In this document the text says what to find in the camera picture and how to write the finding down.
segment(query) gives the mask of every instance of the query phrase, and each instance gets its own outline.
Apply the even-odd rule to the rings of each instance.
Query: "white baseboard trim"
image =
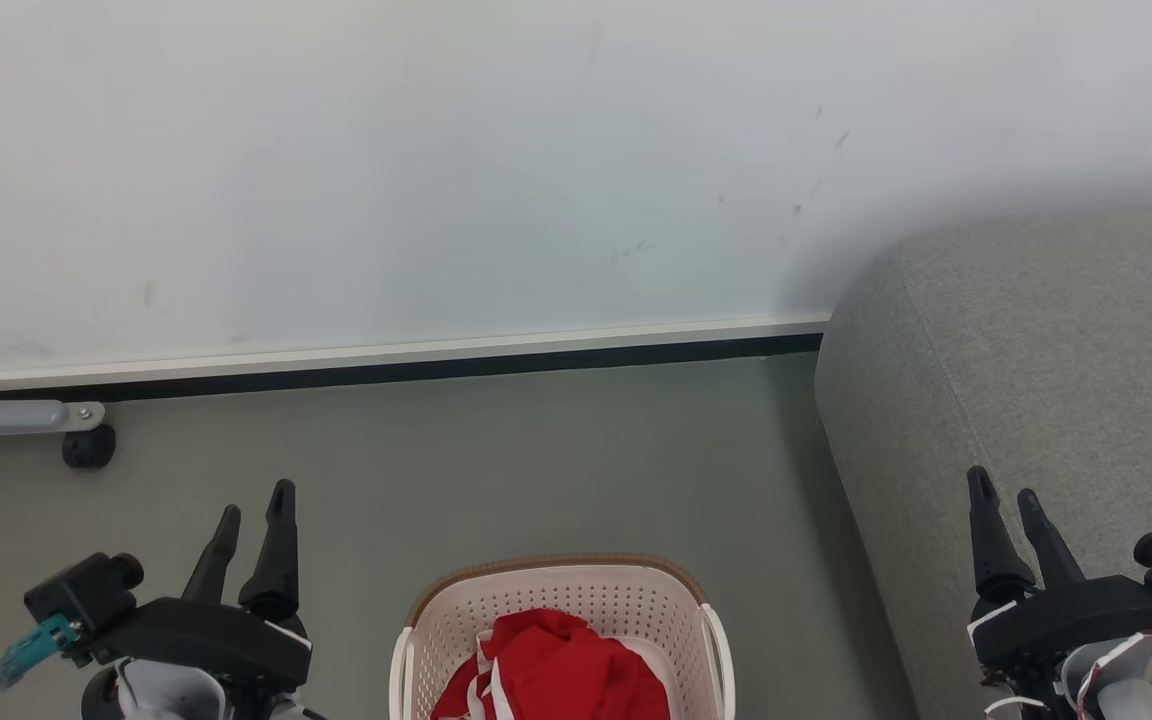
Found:
[[[426,361],[460,361],[468,357],[532,355],[570,350],[600,350],[612,347],[745,340],[745,338],[795,336],[824,332],[828,313],[717,320],[715,323],[673,323],[637,325],[525,336],[475,338],[435,342],[408,342],[328,350],[252,353],[182,359],[142,359],[132,363],[73,365],[28,370],[0,370],[0,391],[40,387],[91,386],[91,384],[166,381],[166,379],[279,373],[287,370],[316,370]]]

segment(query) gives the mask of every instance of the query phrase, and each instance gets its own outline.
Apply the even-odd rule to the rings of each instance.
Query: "basket rim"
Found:
[[[495,562],[484,562],[484,564],[471,564],[468,566],[468,568],[444,575],[442,578],[435,579],[433,584],[425,588],[425,592],[422,592],[420,597],[416,598],[416,602],[412,602],[412,608],[407,614],[407,626],[408,628],[415,628],[417,621],[420,620],[422,612],[425,612],[425,607],[434,600],[434,597],[445,591],[445,589],[452,588],[452,585],[462,582],[462,579],[484,578],[488,577],[488,575],[499,575],[517,570],[571,568],[571,566],[576,564],[624,564],[660,570],[672,575],[673,578],[682,583],[682,585],[687,588],[687,592],[690,592],[691,597],[695,598],[696,605],[708,605],[708,598],[705,597],[705,591],[700,589],[700,583],[696,582],[696,579],[692,578],[687,570],[680,568],[680,566],[674,564],[673,562],[669,562],[668,560],[652,555],[636,555],[636,553],[570,553],[570,555],[533,555],[516,560],[499,560]]]

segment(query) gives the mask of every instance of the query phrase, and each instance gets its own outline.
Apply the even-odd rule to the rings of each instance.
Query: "gray sofa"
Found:
[[[1007,220],[892,249],[824,334],[817,401],[924,720],[982,714],[964,472],[1036,570],[1036,488],[1089,577],[1152,530],[1152,209]]]

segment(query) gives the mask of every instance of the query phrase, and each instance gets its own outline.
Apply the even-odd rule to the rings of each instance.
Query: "cable connector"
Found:
[[[52,615],[41,621],[26,637],[20,638],[0,657],[0,689],[17,684],[36,665],[58,652],[69,650],[78,641],[78,630],[65,619]]]

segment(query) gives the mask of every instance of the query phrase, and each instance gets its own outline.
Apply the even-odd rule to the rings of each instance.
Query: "red clothing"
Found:
[[[430,720],[669,720],[660,680],[636,652],[558,611],[503,615],[479,637]]]

